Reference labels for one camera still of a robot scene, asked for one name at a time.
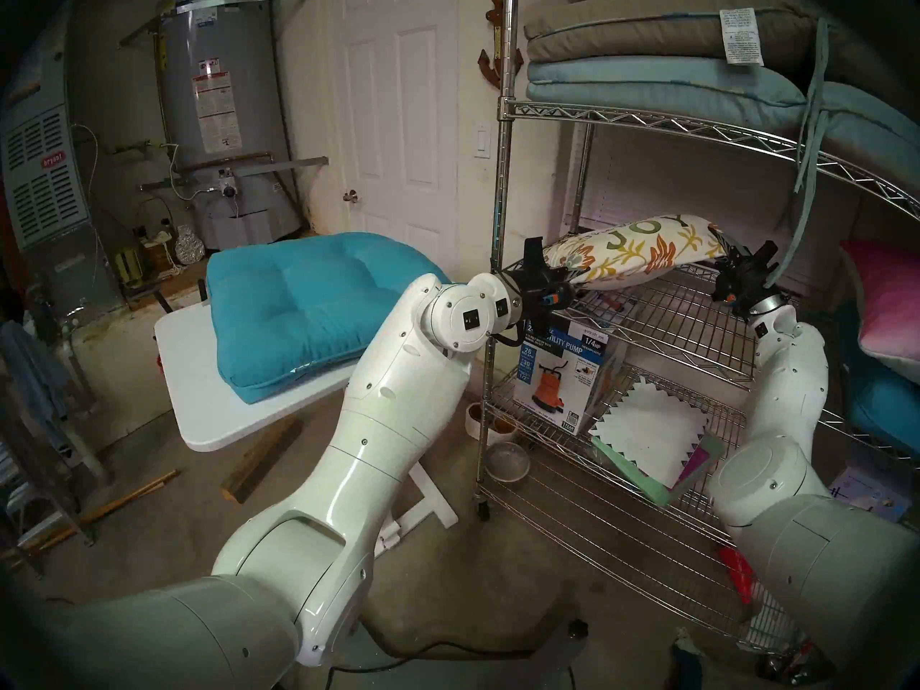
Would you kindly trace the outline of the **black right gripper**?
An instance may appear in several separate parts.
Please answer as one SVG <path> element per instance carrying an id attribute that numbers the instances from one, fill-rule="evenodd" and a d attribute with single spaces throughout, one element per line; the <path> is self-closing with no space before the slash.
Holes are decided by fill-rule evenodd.
<path id="1" fill-rule="evenodd" d="M 775 284 L 768 284 L 778 267 L 771 263 L 777 245 L 765 241 L 754 253 L 719 228 L 708 228 L 708 260 L 718 276 L 712 301 L 728 305 L 736 316 L 760 316 L 788 303 Z"/>

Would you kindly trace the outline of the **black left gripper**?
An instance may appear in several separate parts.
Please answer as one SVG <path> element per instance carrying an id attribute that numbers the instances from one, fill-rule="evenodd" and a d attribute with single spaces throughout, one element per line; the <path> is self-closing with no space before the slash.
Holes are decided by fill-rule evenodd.
<path id="1" fill-rule="evenodd" d="M 566 310 L 575 300 L 570 283 L 576 270 L 549 265 L 544 250 L 543 237 L 526 238 L 522 258 L 502 270 L 522 306 L 519 320 L 533 323 L 534 328 L 547 326 L 551 314 Z"/>

